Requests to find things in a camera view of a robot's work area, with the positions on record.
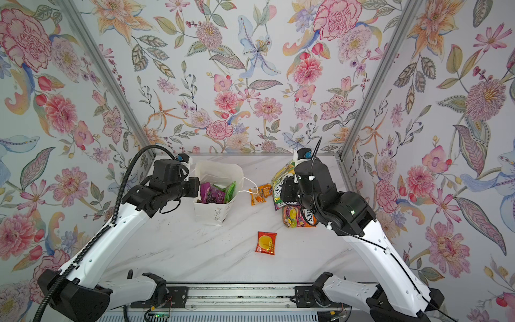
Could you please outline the green Foxs candy bag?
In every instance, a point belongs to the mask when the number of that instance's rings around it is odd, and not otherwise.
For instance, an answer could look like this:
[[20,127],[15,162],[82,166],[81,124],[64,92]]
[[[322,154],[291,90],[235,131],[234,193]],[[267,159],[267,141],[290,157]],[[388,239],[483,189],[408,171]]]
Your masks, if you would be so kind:
[[293,177],[295,173],[295,162],[290,161],[279,170],[272,178],[272,197],[274,202],[275,211],[283,208],[286,205],[296,205],[295,201],[284,201],[281,197],[282,186],[286,178]]

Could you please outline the green Lays chips bag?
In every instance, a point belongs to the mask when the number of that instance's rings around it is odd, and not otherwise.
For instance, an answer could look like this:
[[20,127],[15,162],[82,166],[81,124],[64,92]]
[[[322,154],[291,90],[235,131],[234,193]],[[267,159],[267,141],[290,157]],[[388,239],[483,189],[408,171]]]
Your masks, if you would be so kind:
[[232,201],[236,194],[236,182],[233,181],[230,185],[225,188],[224,204],[228,204]]

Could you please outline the white paper gift bag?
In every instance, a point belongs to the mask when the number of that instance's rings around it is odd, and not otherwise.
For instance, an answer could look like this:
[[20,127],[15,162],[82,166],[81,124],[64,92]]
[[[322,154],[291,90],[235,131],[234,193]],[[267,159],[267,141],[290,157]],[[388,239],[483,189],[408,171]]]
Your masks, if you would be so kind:
[[201,161],[194,168],[194,176],[200,180],[199,195],[193,204],[200,224],[222,225],[238,195],[258,194],[258,186],[236,164]]

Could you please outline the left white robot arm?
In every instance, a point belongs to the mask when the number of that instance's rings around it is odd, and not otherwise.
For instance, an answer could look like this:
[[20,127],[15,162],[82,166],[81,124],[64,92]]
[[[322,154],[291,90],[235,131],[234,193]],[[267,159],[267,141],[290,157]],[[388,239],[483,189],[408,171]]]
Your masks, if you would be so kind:
[[47,307],[72,321],[97,321],[111,309],[135,302],[159,307],[169,300],[167,282],[154,273],[120,283],[102,280],[105,270],[126,242],[170,202],[198,196],[200,182],[190,177],[190,156],[154,162],[153,173],[121,195],[111,220],[68,262],[38,278],[44,293],[34,317]]

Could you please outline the purple snack bag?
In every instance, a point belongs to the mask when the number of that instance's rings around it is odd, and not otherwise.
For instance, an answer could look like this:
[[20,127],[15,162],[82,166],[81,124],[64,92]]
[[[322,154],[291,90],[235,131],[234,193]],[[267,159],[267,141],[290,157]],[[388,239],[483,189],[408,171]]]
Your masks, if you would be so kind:
[[202,183],[200,186],[200,203],[202,204],[224,204],[225,189],[212,185],[210,182]]

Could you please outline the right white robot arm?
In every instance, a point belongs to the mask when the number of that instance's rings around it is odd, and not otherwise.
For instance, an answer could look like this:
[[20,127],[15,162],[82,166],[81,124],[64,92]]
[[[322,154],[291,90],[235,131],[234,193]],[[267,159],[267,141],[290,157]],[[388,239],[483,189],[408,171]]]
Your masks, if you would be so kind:
[[306,155],[283,167],[272,179],[272,191],[279,202],[300,205],[318,224],[342,237],[377,280],[357,283],[323,272],[311,287],[318,305],[341,303],[370,314],[374,321],[428,321],[429,311],[440,311],[442,292],[415,277],[365,199],[339,191],[318,157]]

